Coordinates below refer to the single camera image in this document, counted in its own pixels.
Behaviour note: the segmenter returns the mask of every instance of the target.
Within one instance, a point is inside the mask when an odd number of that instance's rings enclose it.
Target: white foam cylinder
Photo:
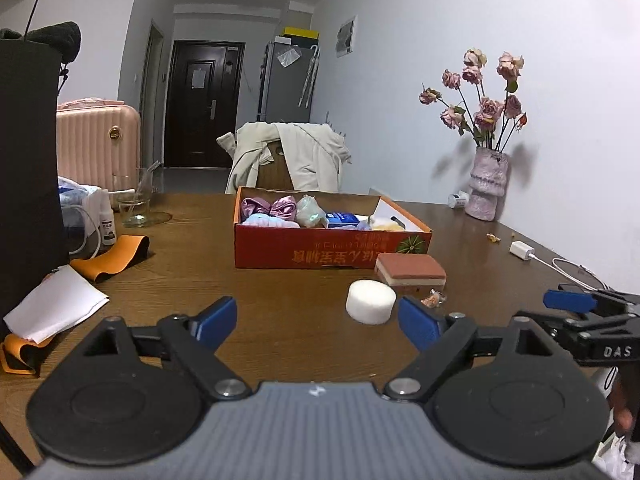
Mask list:
[[[347,312],[357,322],[382,325],[389,321],[396,302],[396,293],[384,283],[360,280],[351,283],[347,297]]]

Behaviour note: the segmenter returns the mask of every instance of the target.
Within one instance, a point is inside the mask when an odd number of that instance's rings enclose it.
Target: flower vase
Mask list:
[[[485,221],[495,218],[498,199],[506,191],[508,169],[508,155],[478,147],[471,170],[471,196],[465,207],[466,214]]]

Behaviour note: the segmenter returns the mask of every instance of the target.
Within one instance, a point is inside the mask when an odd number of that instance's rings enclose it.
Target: pink suitcase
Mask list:
[[[58,106],[58,174],[113,189],[113,175],[136,176],[140,115],[122,101],[82,99]]]

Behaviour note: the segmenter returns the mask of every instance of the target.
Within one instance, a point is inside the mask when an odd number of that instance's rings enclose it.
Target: floor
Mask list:
[[[229,170],[163,168],[154,176],[154,186],[164,193],[224,193]]]

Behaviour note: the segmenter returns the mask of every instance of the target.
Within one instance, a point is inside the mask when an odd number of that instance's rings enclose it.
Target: hand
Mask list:
[[[616,378],[609,394],[609,406],[613,410],[613,426],[617,436],[623,436],[631,431],[634,425],[634,416],[626,406],[626,392],[619,377]]]

